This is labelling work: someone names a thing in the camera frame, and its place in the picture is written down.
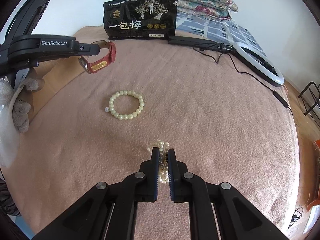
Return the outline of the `gloved left hand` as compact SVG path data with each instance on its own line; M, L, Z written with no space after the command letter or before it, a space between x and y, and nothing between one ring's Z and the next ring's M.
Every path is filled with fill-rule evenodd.
M1 78L1 107L9 106L13 124L19 133L25 133L29 129L29 113L34 110L33 93L38 92L44 86L44 79L34 69L31 69L26 78L21 81L17 89L12 88L7 77Z

